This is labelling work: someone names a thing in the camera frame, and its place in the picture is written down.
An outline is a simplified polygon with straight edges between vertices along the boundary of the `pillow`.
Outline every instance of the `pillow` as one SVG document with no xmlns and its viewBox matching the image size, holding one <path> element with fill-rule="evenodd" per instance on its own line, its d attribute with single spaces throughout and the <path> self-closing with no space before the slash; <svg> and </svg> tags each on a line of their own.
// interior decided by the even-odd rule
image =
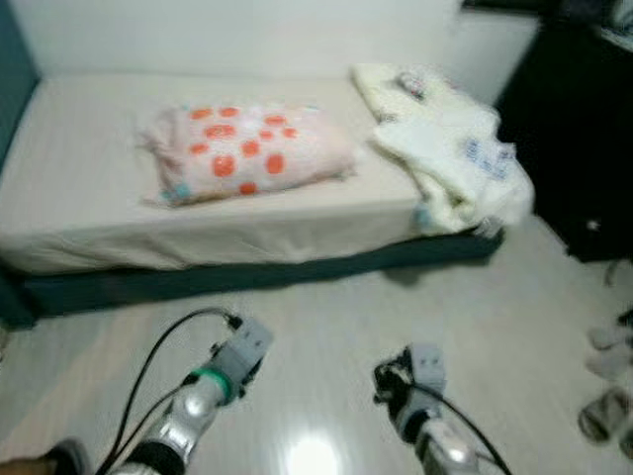
<svg viewBox="0 0 633 475">
<path fill-rule="evenodd" d="M 142 133 L 160 196 L 178 206 L 296 187 L 350 171 L 353 144 L 314 107 L 171 108 Z"/>
</svg>

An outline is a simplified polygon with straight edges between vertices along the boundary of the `glossy floor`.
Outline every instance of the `glossy floor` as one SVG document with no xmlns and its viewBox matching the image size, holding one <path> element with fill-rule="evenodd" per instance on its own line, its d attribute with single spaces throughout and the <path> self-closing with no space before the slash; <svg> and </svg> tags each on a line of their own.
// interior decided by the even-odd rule
<svg viewBox="0 0 633 475">
<path fill-rule="evenodd" d="M 633 269 L 623 265 L 613 288 L 602 285 L 603 270 L 567 257 L 533 218 L 488 266 L 374 272 L 45 321 L 13 336 L 0 367 L 0 458 L 72 435 L 100 460 L 157 336 L 215 304 L 255 316 L 276 339 L 247 397 L 201 441 L 191 474 L 422 473 L 373 405 L 371 375 L 408 342 L 434 341 L 445 352 L 447 395 L 515 474 L 630 475 L 617 444 L 591 446 L 576 427 L 578 409 L 605 386 L 584 369 L 585 332 L 632 300 Z M 133 421 L 225 336 L 208 318 L 169 340 Z"/>
</svg>

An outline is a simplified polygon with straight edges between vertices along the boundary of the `green ring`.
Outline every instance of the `green ring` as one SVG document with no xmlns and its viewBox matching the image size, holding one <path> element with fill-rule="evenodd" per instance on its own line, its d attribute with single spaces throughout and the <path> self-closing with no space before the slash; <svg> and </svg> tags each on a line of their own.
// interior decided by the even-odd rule
<svg viewBox="0 0 633 475">
<path fill-rule="evenodd" d="M 226 376 L 224 376 L 221 372 L 210 368 L 197 368 L 194 369 L 191 374 L 195 374 L 196 376 L 208 376 L 215 380 L 218 384 L 220 384 L 223 392 L 225 393 L 225 403 L 232 399 L 232 390 L 230 389 L 228 378 L 226 378 Z"/>
</svg>

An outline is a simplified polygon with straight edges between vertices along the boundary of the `dark green bed frame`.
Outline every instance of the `dark green bed frame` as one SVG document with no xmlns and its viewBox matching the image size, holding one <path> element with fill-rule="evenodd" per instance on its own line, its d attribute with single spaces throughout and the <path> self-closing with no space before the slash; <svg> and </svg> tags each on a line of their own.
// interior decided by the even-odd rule
<svg viewBox="0 0 633 475">
<path fill-rule="evenodd" d="M 0 169 L 38 79 L 6 0 L 0 0 Z M 486 239 L 463 233 L 418 238 L 350 257 L 300 264 L 223 264 L 178 271 L 118 269 L 38 277 L 0 265 L 0 323 L 9 329 L 22 329 L 32 327 L 43 316 L 131 303 L 289 285 L 388 267 L 485 261 L 502 240 L 502 235 Z"/>
</svg>

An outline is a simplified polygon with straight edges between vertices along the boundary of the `orange dot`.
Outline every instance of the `orange dot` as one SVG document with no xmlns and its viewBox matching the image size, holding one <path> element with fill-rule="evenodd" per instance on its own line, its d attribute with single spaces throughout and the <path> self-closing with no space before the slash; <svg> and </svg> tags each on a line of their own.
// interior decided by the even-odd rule
<svg viewBox="0 0 633 475">
<path fill-rule="evenodd" d="M 204 119 L 205 117 L 209 117 L 213 114 L 213 111 L 210 107 L 206 109 L 196 109 L 195 111 L 191 111 L 189 116 L 194 120 Z"/>
<path fill-rule="evenodd" d="M 286 124 L 286 118 L 284 116 L 268 116 L 264 122 L 269 126 L 283 126 Z"/>
<path fill-rule="evenodd" d="M 261 137 L 261 139 L 263 141 L 272 141 L 273 140 L 273 133 L 270 131 L 261 131 L 259 133 L 259 136 Z"/>
<path fill-rule="evenodd" d="M 266 160 L 266 169 L 268 173 L 277 174 L 284 171 L 284 155 L 281 153 L 273 153 L 272 155 L 268 155 L 268 159 Z"/>
<path fill-rule="evenodd" d="M 212 162 L 214 175 L 229 176 L 235 171 L 235 159 L 231 155 L 218 155 Z"/>
<path fill-rule="evenodd" d="M 297 129 L 293 129 L 292 127 L 287 127 L 284 129 L 284 136 L 288 139 L 293 139 L 297 136 Z"/>
<path fill-rule="evenodd" d="M 189 147 L 189 151 L 192 155 L 199 155 L 209 150 L 209 146 L 206 143 L 194 143 Z"/>
<path fill-rule="evenodd" d="M 242 195 L 252 195 L 257 192 L 257 185 L 253 182 L 242 183 L 239 185 L 239 192 Z"/>
<path fill-rule="evenodd" d="M 241 145 L 241 151 L 244 156 L 254 156 L 259 153 L 259 143 L 256 141 L 244 142 Z"/>
<path fill-rule="evenodd" d="M 220 115 L 222 117 L 235 117 L 239 110 L 236 107 L 224 107 L 220 109 Z"/>
<path fill-rule="evenodd" d="M 209 139 L 225 139 L 235 135 L 235 127 L 226 124 L 210 126 L 205 129 L 205 135 Z"/>
</svg>

